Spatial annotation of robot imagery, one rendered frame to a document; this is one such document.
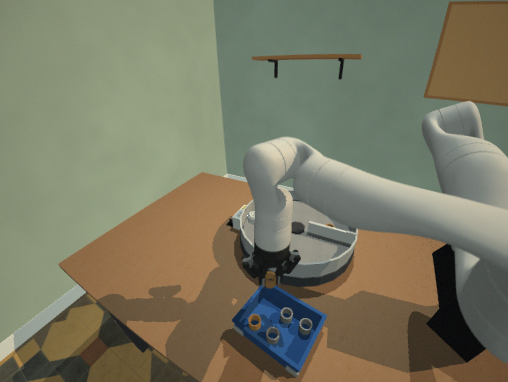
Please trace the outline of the blue crate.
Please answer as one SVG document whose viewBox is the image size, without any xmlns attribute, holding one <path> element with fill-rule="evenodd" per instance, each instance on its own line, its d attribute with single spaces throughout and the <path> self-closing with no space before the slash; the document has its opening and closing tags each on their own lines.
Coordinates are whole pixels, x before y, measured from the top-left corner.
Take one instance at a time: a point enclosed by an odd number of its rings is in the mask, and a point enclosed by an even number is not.
<svg viewBox="0 0 508 382">
<path fill-rule="evenodd" d="M 293 311 L 292 321 L 289 324 L 280 320 L 281 310 L 286 307 Z M 249 328 L 248 318 L 251 314 L 258 314 L 261 317 L 261 327 L 257 331 Z M 312 321 L 312 329 L 308 335 L 303 335 L 299 331 L 299 322 L 302 318 Z M 292 375 L 298 376 L 323 327 L 324 317 L 322 312 L 276 285 L 273 288 L 261 285 L 232 322 L 235 323 L 234 330 L 283 365 Z M 279 330 L 279 340 L 274 345 L 270 345 L 266 340 L 266 331 L 269 327 L 276 327 Z"/>
</svg>

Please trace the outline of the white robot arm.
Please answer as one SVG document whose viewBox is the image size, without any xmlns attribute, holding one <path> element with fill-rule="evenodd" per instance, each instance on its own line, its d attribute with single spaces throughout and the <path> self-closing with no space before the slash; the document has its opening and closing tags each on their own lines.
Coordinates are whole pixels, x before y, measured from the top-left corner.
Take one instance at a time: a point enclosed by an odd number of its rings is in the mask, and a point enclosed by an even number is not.
<svg viewBox="0 0 508 382">
<path fill-rule="evenodd" d="M 449 244 L 461 313 L 479 342 L 508 364 L 508 158 L 483 140 L 471 101 L 428 113 L 422 133 L 443 194 L 326 158 L 296 138 L 252 146 L 243 170 L 255 204 L 247 214 L 254 241 L 269 252 L 289 245 L 293 199 L 277 186 L 293 178 L 299 200 L 343 225 Z"/>
</svg>

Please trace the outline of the grey metal sleeve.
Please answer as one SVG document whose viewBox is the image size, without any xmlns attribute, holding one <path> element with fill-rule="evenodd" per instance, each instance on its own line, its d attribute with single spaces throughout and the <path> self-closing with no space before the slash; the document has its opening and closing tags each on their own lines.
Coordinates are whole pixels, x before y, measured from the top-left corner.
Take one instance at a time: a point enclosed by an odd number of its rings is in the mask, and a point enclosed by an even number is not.
<svg viewBox="0 0 508 382">
<path fill-rule="evenodd" d="M 285 318 L 282 314 L 289 314 L 291 317 L 289 318 Z M 289 324 L 291 321 L 292 321 L 292 317 L 293 317 L 293 311 L 290 309 L 290 308 L 283 308 L 281 310 L 281 314 L 280 314 L 280 320 L 285 323 L 285 324 Z"/>
<path fill-rule="evenodd" d="M 275 339 L 271 339 L 268 335 L 269 333 L 275 333 L 277 335 L 277 337 Z M 275 327 L 270 327 L 267 329 L 267 332 L 266 332 L 266 340 L 268 343 L 274 345 L 278 342 L 279 340 L 279 330 Z"/>
<path fill-rule="evenodd" d="M 309 326 L 309 329 L 304 329 L 301 325 L 302 324 L 307 324 Z M 310 327 L 311 326 L 311 327 Z M 308 335 L 310 332 L 311 332 L 311 329 L 312 329 L 312 322 L 310 319 L 308 318 L 303 318 L 300 320 L 300 323 L 299 323 L 299 331 L 301 334 L 303 335 Z"/>
</svg>

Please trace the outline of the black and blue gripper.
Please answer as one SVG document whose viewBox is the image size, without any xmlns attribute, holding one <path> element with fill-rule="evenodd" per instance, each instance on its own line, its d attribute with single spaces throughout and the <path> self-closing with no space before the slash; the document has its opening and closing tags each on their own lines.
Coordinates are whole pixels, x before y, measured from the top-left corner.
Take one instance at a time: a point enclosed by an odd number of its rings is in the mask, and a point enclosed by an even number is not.
<svg viewBox="0 0 508 382">
<path fill-rule="evenodd" d="M 277 268 L 275 271 L 276 284 L 280 285 L 280 283 L 282 282 L 283 274 L 285 273 L 290 274 L 292 270 L 295 268 L 295 266 L 301 260 L 298 250 L 294 250 L 292 252 L 289 251 L 289 248 L 290 243 L 285 249 L 281 251 L 269 252 L 259 248 L 254 241 L 254 252 L 252 253 L 252 256 L 250 257 L 242 256 L 243 268 L 248 272 L 248 274 L 252 278 L 258 277 L 259 285 L 262 285 L 262 287 L 265 287 L 265 275 L 267 274 L 269 265 L 270 265 L 269 268 Z M 266 261 L 263 259 L 265 259 Z M 253 261 L 259 265 L 258 269 L 256 269 L 255 266 L 253 265 Z M 282 266 L 283 263 L 284 265 Z"/>
</svg>

